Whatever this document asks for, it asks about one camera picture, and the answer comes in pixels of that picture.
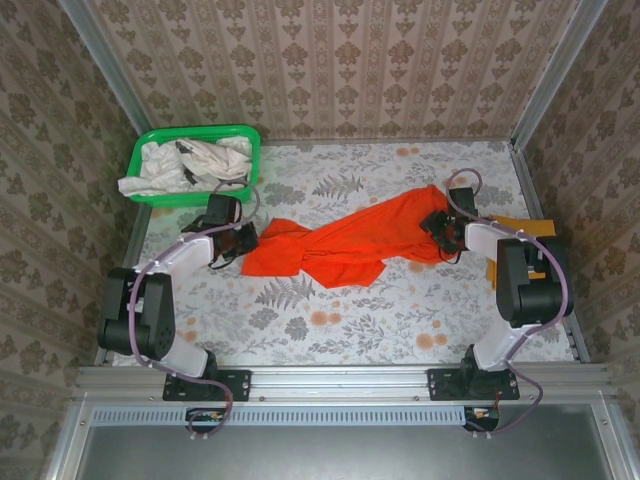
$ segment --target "purple cable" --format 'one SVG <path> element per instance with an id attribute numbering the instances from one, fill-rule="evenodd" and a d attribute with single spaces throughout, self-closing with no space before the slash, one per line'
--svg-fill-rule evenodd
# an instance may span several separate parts
<path id="1" fill-rule="evenodd" d="M 183 373 L 177 372 L 169 367 L 166 367 L 165 365 L 162 365 L 162 363 L 160 362 L 156 362 L 154 360 L 145 360 L 144 358 L 142 358 L 142 355 L 140 354 L 140 350 L 138 349 L 138 344 L 135 341 L 136 338 L 136 304 L 138 303 L 138 291 L 140 290 L 140 285 L 142 283 L 142 279 L 144 278 L 144 276 L 149 273 L 149 271 L 151 271 L 151 269 L 156 265 L 156 263 L 159 263 L 161 261 L 163 261 L 165 258 L 167 258 L 169 255 L 171 255 L 175 250 L 177 250 L 178 248 L 182 247 L 183 245 L 192 242 L 193 240 L 197 239 L 197 238 L 202 238 L 205 237 L 211 233 L 217 233 L 217 232 L 223 232 L 225 230 L 231 230 L 237 227 L 241 227 L 242 225 L 245 225 L 247 223 L 249 223 L 253 217 L 255 217 L 256 213 L 258 212 L 258 209 L 260 208 L 260 195 L 258 194 L 258 190 L 256 189 L 256 187 L 252 184 L 250 184 L 249 182 L 245 181 L 245 180 L 230 180 L 230 181 L 225 181 L 225 182 L 220 182 L 216 188 L 213 190 L 212 193 L 216 193 L 220 187 L 222 185 L 233 185 L 233 184 L 237 184 L 240 183 L 242 185 L 246 185 L 248 187 L 250 187 L 253 192 L 255 193 L 256 196 L 256 206 L 254 207 L 253 211 L 245 218 L 240 219 L 238 222 L 235 223 L 230 223 L 228 225 L 223 225 L 221 227 L 214 227 L 214 228 L 209 228 L 207 230 L 203 230 L 202 232 L 197 232 L 194 233 L 192 235 L 189 235 L 186 238 L 183 238 L 179 241 L 177 241 L 176 243 L 174 243 L 173 245 L 171 245 L 169 248 L 167 248 L 165 251 L 163 251 L 162 253 L 160 253 L 159 255 L 157 255 L 153 260 L 151 260 L 147 265 L 145 265 L 142 270 L 140 270 L 140 273 L 138 273 L 138 275 L 136 276 L 135 281 L 133 282 L 133 286 L 131 287 L 131 296 L 129 298 L 129 343 L 131 345 L 131 352 L 133 353 L 133 356 L 135 357 L 135 359 L 138 361 L 138 363 L 140 365 L 142 365 L 143 367 L 154 367 L 157 368 L 158 370 L 167 373 L 169 375 L 173 375 L 176 376 L 178 378 L 180 378 L 181 380 L 185 380 L 187 382 L 191 382 L 191 383 L 198 383 L 201 385 L 213 385 L 215 387 L 218 387 L 220 389 L 222 389 L 222 391 L 224 391 L 225 393 L 225 399 L 227 402 L 227 408 L 225 409 L 225 413 L 222 417 L 222 420 L 220 420 L 220 423 L 211 431 L 208 433 L 208 435 L 214 435 L 216 434 L 220 428 L 224 425 L 224 423 L 227 421 L 227 419 L 229 418 L 229 415 L 231 414 L 231 409 L 233 408 L 233 394 L 231 393 L 231 390 L 229 390 L 229 388 L 224 385 L 223 383 L 220 382 L 216 382 L 215 380 L 207 380 L 207 379 L 203 379 L 203 378 L 197 378 L 197 377 L 192 377 L 190 375 L 185 375 Z M 187 429 L 189 430 L 189 432 L 191 434 L 195 434 L 195 432 L 193 431 L 192 425 L 193 425 L 193 416 L 191 417 L 191 419 L 189 420 Z"/>
<path id="2" fill-rule="evenodd" d="M 475 215 L 471 215 L 468 212 L 464 211 L 462 208 L 460 208 L 458 205 L 456 205 L 453 202 L 453 200 L 451 199 L 451 193 L 450 193 L 451 184 L 452 184 L 453 180 L 458 175 L 460 175 L 461 173 L 464 173 L 464 172 L 473 173 L 478 178 L 478 182 L 479 182 L 478 183 L 478 188 L 474 192 L 474 195 L 477 195 L 478 192 L 480 191 L 480 188 L 482 187 L 482 176 L 480 175 L 480 172 L 478 172 L 475 168 L 462 168 L 462 169 L 458 170 L 457 172 L 455 172 L 453 175 L 451 175 L 449 177 L 449 180 L 447 180 L 446 195 L 447 195 L 447 200 L 449 201 L 449 204 L 457 212 L 461 213 L 462 215 L 465 215 L 466 217 L 469 217 L 469 218 L 475 220 L 478 223 L 481 223 L 483 225 L 488 225 L 491 228 L 494 228 L 495 230 L 498 230 L 498 231 L 503 232 L 503 233 L 505 233 L 507 235 L 510 235 L 510 236 L 514 236 L 514 237 L 516 237 L 516 238 L 518 238 L 520 240 L 526 240 L 526 241 L 532 243 L 533 245 L 535 245 L 535 247 L 538 248 L 538 250 L 540 250 L 545 257 L 547 257 L 547 259 L 549 260 L 549 263 L 551 263 L 551 265 L 553 266 L 554 270 L 558 274 L 558 278 L 560 279 L 560 289 L 562 290 L 562 302 L 560 303 L 560 308 L 558 309 L 558 313 L 556 314 L 556 316 L 550 322 L 548 322 L 548 323 L 546 323 L 544 325 L 540 325 L 539 327 L 532 328 L 532 329 L 528 330 L 527 332 L 525 332 L 525 334 L 514 344 L 513 347 L 511 347 L 511 349 L 505 355 L 505 361 L 507 363 L 507 367 L 509 368 L 509 370 L 516 377 L 519 377 L 522 380 L 524 380 L 525 382 L 533 385 L 538 390 L 538 397 L 533 401 L 533 403 L 529 406 L 529 408 L 522 415 L 520 415 L 516 420 L 514 420 L 513 422 L 511 422 L 509 425 L 507 425 L 505 427 L 501 427 L 501 428 L 499 428 L 497 430 L 494 430 L 493 432 L 490 432 L 492 435 L 495 435 L 497 433 L 507 432 L 507 431 L 511 430 L 513 427 L 515 427 L 516 425 L 518 425 L 527 416 L 529 416 L 529 414 L 531 414 L 531 412 L 533 412 L 536 409 L 536 407 L 538 406 L 538 404 L 542 401 L 542 397 L 544 396 L 544 391 L 542 389 L 542 385 L 540 385 L 535 380 L 527 377 L 526 375 L 520 373 L 513 365 L 511 365 L 511 359 L 513 359 L 515 354 L 522 347 L 522 345 L 525 344 L 525 342 L 529 339 L 529 337 L 531 337 L 532 335 L 534 335 L 534 334 L 536 334 L 538 332 L 541 332 L 543 330 L 547 330 L 549 328 L 554 327 L 558 322 L 560 322 L 562 320 L 562 318 L 564 317 L 564 313 L 567 310 L 567 306 L 569 305 L 569 285 L 568 285 L 568 282 L 567 282 L 567 277 L 564 274 L 564 271 L 562 270 L 562 267 L 560 266 L 560 263 L 558 263 L 558 260 L 534 236 L 527 234 L 522 229 L 514 230 L 512 228 L 509 228 L 509 227 L 506 227 L 506 226 L 500 224 L 499 222 L 497 222 L 495 220 L 487 220 L 485 218 L 480 218 L 480 217 L 477 217 Z"/>

